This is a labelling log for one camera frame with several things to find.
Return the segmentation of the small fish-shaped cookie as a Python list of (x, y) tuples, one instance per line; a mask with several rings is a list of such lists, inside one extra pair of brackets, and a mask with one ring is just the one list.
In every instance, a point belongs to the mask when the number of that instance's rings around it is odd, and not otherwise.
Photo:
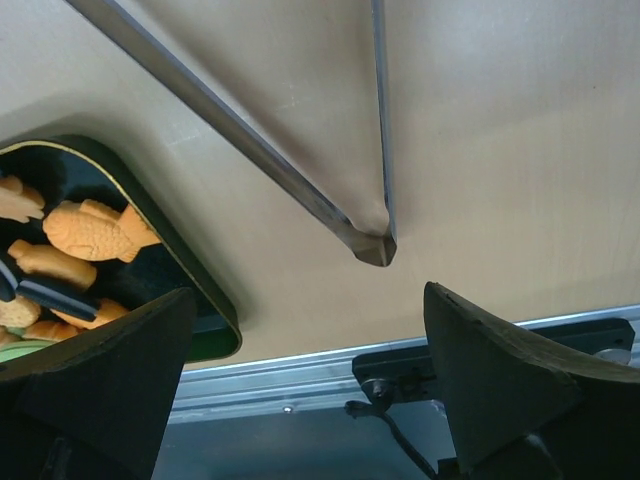
[(7, 253), (24, 273), (63, 280), (82, 291), (88, 290), (97, 279), (97, 269), (92, 264), (50, 245), (32, 245), (18, 239)]

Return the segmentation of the black striped wafer cookie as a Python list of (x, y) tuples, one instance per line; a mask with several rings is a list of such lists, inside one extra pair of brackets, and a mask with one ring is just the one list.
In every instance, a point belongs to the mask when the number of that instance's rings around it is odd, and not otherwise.
[(18, 284), (15, 292), (50, 310), (81, 320), (94, 321), (99, 310), (98, 300), (79, 292), (75, 287), (55, 281), (24, 279)]

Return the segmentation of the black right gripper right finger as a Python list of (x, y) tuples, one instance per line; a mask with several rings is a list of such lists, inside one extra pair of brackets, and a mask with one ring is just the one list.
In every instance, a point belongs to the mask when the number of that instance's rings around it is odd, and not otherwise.
[(639, 371), (424, 288), (424, 323), (464, 474), (636, 474)]

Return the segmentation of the large fish-shaped cookie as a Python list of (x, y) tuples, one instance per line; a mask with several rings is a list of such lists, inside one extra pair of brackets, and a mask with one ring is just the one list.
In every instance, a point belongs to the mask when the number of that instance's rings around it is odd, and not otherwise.
[(133, 206), (118, 212), (92, 199), (63, 201), (44, 219), (42, 228), (52, 246), (90, 262), (131, 263), (143, 248), (161, 243)]

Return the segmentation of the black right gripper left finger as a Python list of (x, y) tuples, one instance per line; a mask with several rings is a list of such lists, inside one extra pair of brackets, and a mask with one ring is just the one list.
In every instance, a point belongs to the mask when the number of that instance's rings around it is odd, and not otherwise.
[(2, 363), (2, 478), (151, 478), (194, 320), (181, 288)]

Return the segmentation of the black gold-rimmed tray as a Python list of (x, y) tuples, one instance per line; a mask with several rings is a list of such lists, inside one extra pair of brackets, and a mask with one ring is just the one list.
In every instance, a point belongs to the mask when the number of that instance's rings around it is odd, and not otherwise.
[(197, 306), (188, 362), (223, 359), (240, 349), (242, 334), (234, 304), (115, 151), (80, 135), (5, 142), (1, 174), (14, 175), (37, 190), (45, 201), (45, 214), (65, 200), (96, 200), (118, 212), (133, 207), (159, 237), (159, 244), (143, 248), (130, 263), (117, 259), (97, 263), (97, 280), (88, 296), (134, 310), (175, 289), (188, 288)]

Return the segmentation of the silver metal tongs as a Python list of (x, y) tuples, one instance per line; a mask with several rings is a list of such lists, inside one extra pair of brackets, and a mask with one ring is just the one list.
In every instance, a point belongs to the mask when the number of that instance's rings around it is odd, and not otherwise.
[(376, 267), (387, 267), (392, 263), (397, 252), (397, 229), (385, 6), (382, 1), (370, 3), (384, 204), (388, 213), (386, 230), (379, 236), (357, 229), (337, 205), (120, 4), (115, 1), (70, 1), (68, 5), (297, 201), (359, 261)]

